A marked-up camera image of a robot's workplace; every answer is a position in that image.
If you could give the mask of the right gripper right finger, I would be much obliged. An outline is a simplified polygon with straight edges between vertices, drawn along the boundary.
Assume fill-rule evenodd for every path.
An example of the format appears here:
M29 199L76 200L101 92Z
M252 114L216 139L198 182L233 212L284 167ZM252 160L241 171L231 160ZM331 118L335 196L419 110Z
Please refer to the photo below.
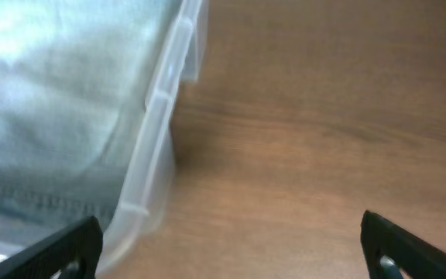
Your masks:
M360 240L371 279L446 279L444 251L375 212L364 212Z

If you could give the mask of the light blue jeans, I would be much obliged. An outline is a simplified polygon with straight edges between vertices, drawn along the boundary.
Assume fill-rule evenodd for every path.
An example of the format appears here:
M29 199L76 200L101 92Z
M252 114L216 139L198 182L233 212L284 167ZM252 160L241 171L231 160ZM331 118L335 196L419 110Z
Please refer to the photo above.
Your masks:
M0 242L107 228L178 1L0 1Z

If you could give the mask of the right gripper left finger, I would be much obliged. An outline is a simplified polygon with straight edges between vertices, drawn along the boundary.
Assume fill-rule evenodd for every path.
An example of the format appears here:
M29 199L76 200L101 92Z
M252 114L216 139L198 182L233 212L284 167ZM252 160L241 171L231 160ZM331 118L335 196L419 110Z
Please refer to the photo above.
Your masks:
M102 247L99 222L88 216L0 262L0 279L95 279Z

